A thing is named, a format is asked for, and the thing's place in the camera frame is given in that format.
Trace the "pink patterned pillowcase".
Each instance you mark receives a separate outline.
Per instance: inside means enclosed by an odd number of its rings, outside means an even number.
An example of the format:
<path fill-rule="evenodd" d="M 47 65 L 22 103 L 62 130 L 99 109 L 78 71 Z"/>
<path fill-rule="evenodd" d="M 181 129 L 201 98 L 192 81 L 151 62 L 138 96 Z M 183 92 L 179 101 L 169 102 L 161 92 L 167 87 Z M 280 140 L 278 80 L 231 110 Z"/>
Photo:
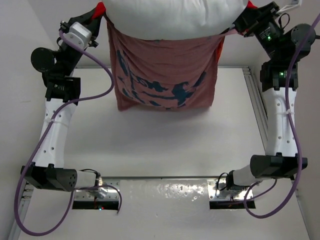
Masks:
<path fill-rule="evenodd" d="M 104 0 L 97 6 L 104 6 Z M 183 40 L 143 40 L 118 31 L 107 16 L 110 66 L 119 111 L 135 106 L 179 111 L 209 108 L 218 62 L 232 26 L 219 35 Z"/>

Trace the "white pillow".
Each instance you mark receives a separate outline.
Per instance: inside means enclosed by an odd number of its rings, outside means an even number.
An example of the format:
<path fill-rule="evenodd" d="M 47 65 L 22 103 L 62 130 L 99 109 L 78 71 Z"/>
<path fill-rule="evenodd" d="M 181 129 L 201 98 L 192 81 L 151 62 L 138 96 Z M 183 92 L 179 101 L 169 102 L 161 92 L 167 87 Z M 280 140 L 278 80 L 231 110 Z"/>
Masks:
<path fill-rule="evenodd" d="M 188 40 L 219 35 L 248 5 L 246 0 L 105 0 L 121 33 L 141 40 Z"/>

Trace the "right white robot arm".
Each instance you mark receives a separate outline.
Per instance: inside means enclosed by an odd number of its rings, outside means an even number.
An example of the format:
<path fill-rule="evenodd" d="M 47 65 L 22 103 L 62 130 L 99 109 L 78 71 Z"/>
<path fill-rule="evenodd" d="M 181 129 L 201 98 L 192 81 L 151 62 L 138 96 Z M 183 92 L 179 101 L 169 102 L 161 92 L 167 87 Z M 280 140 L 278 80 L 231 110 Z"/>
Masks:
<path fill-rule="evenodd" d="M 263 180 L 290 178 L 298 172 L 299 164 L 302 168 L 308 164 L 305 157 L 299 160 L 292 128 L 298 63 L 310 53 L 318 36 L 312 25 L 301 23 L 284 32 L 282 24 L 282 17 L 300 4 L 295 0 L 284 7 L 275 2 L 249 6 L 234 22 L 244 37 L 255 36 L 269 56 L 259 77 L 267 111 L 267 143 L 264 155 L 253 155 L 249 165 L 226 173 L 224 190 L 242 191 Z"/>

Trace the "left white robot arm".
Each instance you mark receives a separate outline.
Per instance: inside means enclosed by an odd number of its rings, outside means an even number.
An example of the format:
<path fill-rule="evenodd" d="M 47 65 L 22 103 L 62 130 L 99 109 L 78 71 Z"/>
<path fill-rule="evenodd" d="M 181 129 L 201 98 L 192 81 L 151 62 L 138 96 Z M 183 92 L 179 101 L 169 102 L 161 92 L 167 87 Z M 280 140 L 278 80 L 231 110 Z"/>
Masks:
<path fill-rule="evenodd" d="M 38 47 L 30 61 L 41 73 L 45 93 L 45 116 L 41 144 L 24 178 L 37 189 L 71 192 L 79 186 L 75 169 L 64 167 L 67 132 L 81 94 L 81 79 L 73 72 L 82 53 L 59 37 L 58 50 Z"/>

